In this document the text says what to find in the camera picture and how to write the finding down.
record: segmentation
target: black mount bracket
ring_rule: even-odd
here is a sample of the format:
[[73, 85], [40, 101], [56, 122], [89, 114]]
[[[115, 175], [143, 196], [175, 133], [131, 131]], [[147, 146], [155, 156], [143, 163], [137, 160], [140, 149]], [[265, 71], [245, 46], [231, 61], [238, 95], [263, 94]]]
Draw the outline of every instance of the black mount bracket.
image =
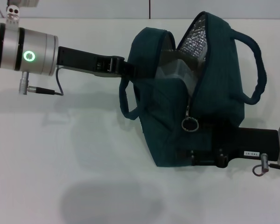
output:
[[212, 150], [181, 150], [177, 158], [191, 160], [193, 166], [227, 167], [236, 158], [260, 160], [267, 154], [270, 161], [277, 161], [280, 152], [277, 130], [217, 126], [212, 130]]
[[137, 71], [132, 64], [125, 62], [123, 57], [96, 55], [65, 47], [59, 47], [57, 65], [99, 77], [133, 78]]

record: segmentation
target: dark green bag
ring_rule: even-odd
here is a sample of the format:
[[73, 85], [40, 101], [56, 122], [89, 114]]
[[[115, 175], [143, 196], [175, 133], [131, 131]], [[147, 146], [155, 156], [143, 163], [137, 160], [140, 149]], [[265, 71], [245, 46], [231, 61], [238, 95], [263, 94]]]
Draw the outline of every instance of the dark green bag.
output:
[[[256, 59], [258, 84], [251, 98], [243, 93], [235, 40], [248, 45]], [[203, 49], [207, 53], [199, 62]], [[166, 54], [177, 55], [198, 74], [191, 97], [182, 79], [155, 78]], [[170, 32], [145, 28], [133, 41], [128, 62], [137, 67], [138, 74], [135, 79], [121, 80], [120, 108], [126, 118], [140, 118], [151, 155], [161, 167], [214, 164], [212, 156], [204, 156], [199, 164], [190, 157], [210, 154], [213, 127], [224, 122], [239, 126], [245, 117], [244, 104], [259, 102], [266, 86], [257, 43], [206, 12], [195, 18], [177, 48]], [[137, 102], [131, 112], [126, 97], [129, 81]]]

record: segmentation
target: metal ring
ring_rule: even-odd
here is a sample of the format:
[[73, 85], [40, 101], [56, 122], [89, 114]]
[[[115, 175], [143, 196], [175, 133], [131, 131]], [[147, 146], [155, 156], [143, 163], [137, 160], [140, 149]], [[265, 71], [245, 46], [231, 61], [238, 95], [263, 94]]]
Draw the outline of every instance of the metal ring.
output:
[[265, 173], [261, 172], [261, 174], [257, 174], [257, 173], [255, 172], [255, 169], [258, 168], [258, 167], [261, 167], [261, 165], [257, 165], [257, 166], [255, 166], [255, 167], [253, 167], [253, 169], [252, 169], [253, 174], [254, 174], [255, 176], [263, 176]]
[[[185, 128], [185, 127], [183, 126], [183, 124], [184, 124], [184, 122], [187, 121], [187, 120], [193, 120], [193, 121], [195, 121], [196, 124], [197, 124], [197, 128], [195, 128], [194, 130], [189, 130], [189, 129]], [[195, 118], [192, 118], [192, 117], [185, 118], [184, 120], [182, 120], [182, 128], [183, 128], [183, 130], [185, 130], [186, 132], [195, 132], [195, 131], [197, 131], [197, 130], [199, 129], [198, 120], [196, 120]]]

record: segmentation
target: label sticker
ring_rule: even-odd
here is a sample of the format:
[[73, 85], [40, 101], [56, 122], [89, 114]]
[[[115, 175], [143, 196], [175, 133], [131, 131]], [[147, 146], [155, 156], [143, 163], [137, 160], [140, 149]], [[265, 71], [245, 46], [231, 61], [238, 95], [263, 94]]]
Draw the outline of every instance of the label sticker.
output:
[[258, 153], [258, 152], [248, 152], [248, 151], [244, 151], [244, 156], [259, 157], [259, 153]]

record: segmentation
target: bag handle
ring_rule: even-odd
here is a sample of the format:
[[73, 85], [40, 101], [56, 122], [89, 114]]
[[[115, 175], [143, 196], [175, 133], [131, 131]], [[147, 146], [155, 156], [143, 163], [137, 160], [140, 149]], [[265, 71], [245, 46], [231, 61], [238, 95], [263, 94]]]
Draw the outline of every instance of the bag handle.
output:
[[232, 30], [232, 38], [246, 44], [254, 53], [258, 75], [257, 85], [251, 98], [244, 93], [242, 93], [238, 98], [246, 104], [255, 105], [259, 102], [261, 94], [265, 91], [267, 82], [266, 70], [261, 58], [261, 50], [255, 40], [238, 31]]
[[144, 109], [146, 108], [146, 106], [150, 101], [151, 89], [148, 89], [149, 88], [148, 85], [145, 85], [144, 87], [144, 84], [141, 83], [140, 81], [134, 83], [134, 88], [138, 87], [142, 90], [140, 91], [140, 99], [138, 99], [139, 100], [138, 106], [132, 111], [129, 111], [129, 105], [126, 96], [126, 88], [129, 82], [130, 80], [127, 78], [122, 78], [120, 81], [120, 85], [119, 85], [120, 109], [122, 114], [125, 116], [125, 118], [128, 118], [130, 120], [136, 120], [139, 117], [139, 115], [142, 114], [142, 112], [144, 111]]

